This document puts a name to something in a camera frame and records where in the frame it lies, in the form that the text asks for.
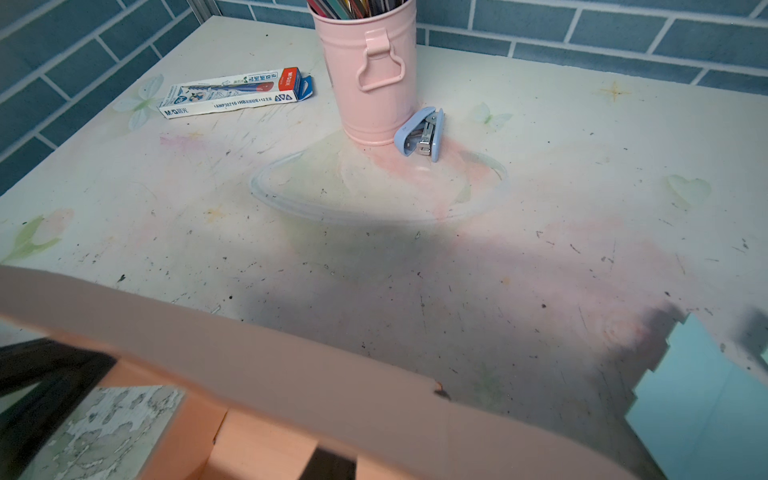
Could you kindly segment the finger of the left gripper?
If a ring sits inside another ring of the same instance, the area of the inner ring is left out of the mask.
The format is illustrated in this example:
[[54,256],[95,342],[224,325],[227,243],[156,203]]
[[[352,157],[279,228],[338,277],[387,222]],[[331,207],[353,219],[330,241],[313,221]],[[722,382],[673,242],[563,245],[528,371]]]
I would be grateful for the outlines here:
[[40,338],[1,349],[1,477],[17,479],[113,368],[96,351]]

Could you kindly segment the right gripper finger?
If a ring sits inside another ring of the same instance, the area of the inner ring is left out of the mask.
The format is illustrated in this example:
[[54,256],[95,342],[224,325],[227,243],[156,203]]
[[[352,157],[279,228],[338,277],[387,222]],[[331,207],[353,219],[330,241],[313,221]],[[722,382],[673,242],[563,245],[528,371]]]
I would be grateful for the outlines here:
[[355,480],[355,461],[322,448],[316,448],[302,471],[300,480]]

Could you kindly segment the orange paper box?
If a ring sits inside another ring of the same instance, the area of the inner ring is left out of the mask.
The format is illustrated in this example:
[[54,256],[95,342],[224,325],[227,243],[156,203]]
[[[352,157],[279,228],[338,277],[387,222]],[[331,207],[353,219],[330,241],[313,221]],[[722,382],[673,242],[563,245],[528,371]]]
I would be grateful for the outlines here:
[[1,315],[421,478],[628,477],[572,440],[442,397],[433,379],[65,275],[3,267]]

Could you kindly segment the light blue paper box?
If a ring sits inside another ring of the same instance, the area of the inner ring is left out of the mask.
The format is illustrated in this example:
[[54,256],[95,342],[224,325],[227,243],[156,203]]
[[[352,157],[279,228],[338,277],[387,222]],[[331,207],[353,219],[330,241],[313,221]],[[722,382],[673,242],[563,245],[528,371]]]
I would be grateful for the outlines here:
[[695,315],[641,377],[625,419],[668,479],[764,479],[767,387],[730,361]]

